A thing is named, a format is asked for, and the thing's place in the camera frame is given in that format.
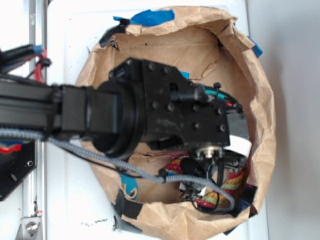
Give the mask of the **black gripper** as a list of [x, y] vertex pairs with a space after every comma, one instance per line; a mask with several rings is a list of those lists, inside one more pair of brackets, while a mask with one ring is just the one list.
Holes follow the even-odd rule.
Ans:
[[186, 79], [173, 66], [129, 58], [109, 74], [126, 122], [120, 137], [133, 151], [184, 150], [203, 168], [223, 162], [242, 169], [251, 143], [240, 103], [220, 90]]

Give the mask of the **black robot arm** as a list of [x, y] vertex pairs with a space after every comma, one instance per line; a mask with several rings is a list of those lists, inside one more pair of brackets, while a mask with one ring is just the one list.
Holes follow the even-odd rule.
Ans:
[[252, 147], [241, 105], [219, 85], [186, 79], [173, 66], [130, 58], [98, 88], [0, 76], [0, 125], [44, 139], [82, 139], [127, 159], [139, 143], [185, 151], [201, 164], [241, 169]]

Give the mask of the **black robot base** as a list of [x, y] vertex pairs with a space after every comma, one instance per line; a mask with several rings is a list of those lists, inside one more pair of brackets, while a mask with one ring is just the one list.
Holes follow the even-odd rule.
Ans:
[[0, 200], [5, 201], [36, 166], [36, 146], [33, 141], [1, 141]]

